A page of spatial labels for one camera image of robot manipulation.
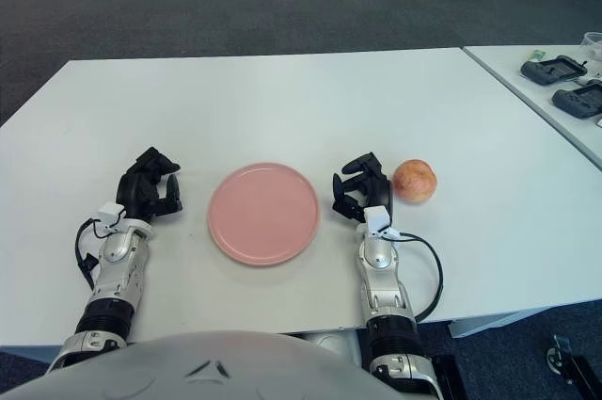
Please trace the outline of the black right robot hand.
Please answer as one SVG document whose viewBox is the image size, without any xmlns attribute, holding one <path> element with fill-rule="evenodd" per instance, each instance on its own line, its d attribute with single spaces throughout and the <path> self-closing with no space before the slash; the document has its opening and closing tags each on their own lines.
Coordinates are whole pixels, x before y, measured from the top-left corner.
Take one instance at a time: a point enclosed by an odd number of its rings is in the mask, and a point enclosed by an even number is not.
<svg viewBox="0 0 602 400">
<path fill-rule="evenodd" d="M 332 180 L 332 209 L 335 212 L 358 223 L 365 223 L 366 208 L 384 206 L 392 216 L 391 182 L 372 152 L 344 165 L 341 173 L 346 176 L 345 180 L 338 173 L 333 174 Z"/>
</svg>

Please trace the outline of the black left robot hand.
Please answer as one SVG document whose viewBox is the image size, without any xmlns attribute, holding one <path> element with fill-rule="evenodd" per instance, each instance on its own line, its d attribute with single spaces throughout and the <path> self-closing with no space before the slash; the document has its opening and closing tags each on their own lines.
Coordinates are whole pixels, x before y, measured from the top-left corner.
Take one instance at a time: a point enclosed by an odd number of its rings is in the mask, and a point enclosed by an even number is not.
<svg viewBox="0 0 602 400">
<path fill-rule="evenodd" d="M 116 203 L 125 216 L 150 223 L 157 216 L 182 210 L 180 188 L 175 173 L 181 167 L 154 147 L 135 160 L 119 180 Z"/>
</svg>

